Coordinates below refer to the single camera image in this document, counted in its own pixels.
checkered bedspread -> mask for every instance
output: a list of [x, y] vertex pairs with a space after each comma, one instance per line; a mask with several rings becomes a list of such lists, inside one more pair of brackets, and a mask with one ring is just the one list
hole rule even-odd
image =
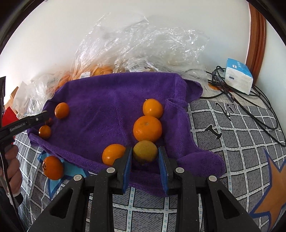
[[[247, 108], [267, 125], [276, 125], [269, 110], [255, 106]], [[261, 201], [271, 182], [265, 151], [277, 168], [281, 168], [286, 158], [286, 149], [273, 142], [237, 105], [197, 100], [189, 105], [188, 114], [195, 143], [200, 148], [210, 150], [224, 158], [227, 172], [220, 180], [250, 213]], [[280, 130], [270, 133], [282, 141]], [[19, 134], [15, 144], [19, 146], [18, 158], [23, 173], [24, 202], [19, 207], [19, 214], [25, 227], [29, 228], [50, 202], [48, 179], [44, 176], [41, 163], [37, 159], [42, 149], [30, 145], [27, 133]], [[60, 185], [54, 196], [67, 182], [68, 180], [65, 180]], [[91, 200], [92, 195], [88, 205], [86, 231], [89, 231]], [[114, 230], [116, 232], [175, 231], [176, 201], [176, 196], [160, 198], [129, 188], [125, 195], [113, 197]], [[200, 230], [204, 231], [200, 195], [198, 202]], [[261, 231], [268, 231], [269, 216], [253, 218]]]

white tissue box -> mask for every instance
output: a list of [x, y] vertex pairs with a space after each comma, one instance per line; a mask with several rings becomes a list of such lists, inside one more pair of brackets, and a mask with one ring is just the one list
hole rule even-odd
[[225, 82], [246, 94], [250, 93], [253, 78], [248, 67], [234, 59], [227, 59], [227, 69], [225, 70]]

blue star pattern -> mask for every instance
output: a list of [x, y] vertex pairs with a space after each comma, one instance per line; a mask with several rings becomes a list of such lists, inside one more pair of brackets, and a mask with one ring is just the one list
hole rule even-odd
[[[38, 156], [38, 160], [40, 163], [43, 163], [44, 159], [46, 157], [50, 156], [50, 154], [48, 154], [47, 152], [43, 151], [39, 156]], [[77, 166], [75, 166], [74, 164], [71, 164], [69, 162], [64, 161], [63, 159], [61, 159], [61, 162], [63, 163], [64, 166], [64, 175], [61, 179], [53, 181], [51, 179], [48, 179], [48, 191], [49, 191], [49, 196], [50, 199], [53, 198], [54, 194], [56, 193], [56, 191], [58, 190], [58, 188], [61, 186], [61, 184], [65, 181], [65, 180], [70, 180], [71, 178], [73, 178], [75, 175], [77, 174], [81, 174], [84, 177], [89, 176], [90, 174], [88, 173], [88, 171], [83, 170], [82, 168], [79, 168]]]

finger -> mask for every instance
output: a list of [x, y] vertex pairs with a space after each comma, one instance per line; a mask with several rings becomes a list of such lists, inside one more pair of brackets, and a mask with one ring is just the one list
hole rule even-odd
[[5, 158], [7, 160], [11, 160], [16, 158], [18, 154], [19, 148], [16, 145], [13, 145], [5, 154]]
[[19, 185], [19, 182], [22, 182], [22, 173], [20, 170], [18, 170], [10, 180], [10, 187], [11, 187], [12, 192], [15, 193], [15, 190], [17, 186]]
[[7, 169], [8, 179], [15, 175], [15, 173], [19, 170], [19, 167], [20, 161], [17, 158], [12, 159]]
[[21, 188], [23, 182], [23, 178], [20, 179], [20, 181], [18, 182], [17, 186], [14, 189], [11, 189], [12, 194], [15, 194], [19, 191], [19, 189]]

metal screw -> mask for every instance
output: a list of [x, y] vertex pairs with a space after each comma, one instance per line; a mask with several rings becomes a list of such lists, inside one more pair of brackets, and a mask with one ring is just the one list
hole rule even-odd
[[80, 181], [82, 179], [82, 176], [81, 175], [75, 175], [74, 176], [74, 180], [75, 181]]
[[212, 182], [216, 182], [217, 178], [215, 176], [209, 176], [208, 179]]
[[182, 167], [176, 168], [177, 173], [183, 173], [185, 170]]
[[108, 173], [114, 173], [115, 172], [115, 168], [114, 167], [109, 167], [108, 169], [106, 169], [106, 171]]

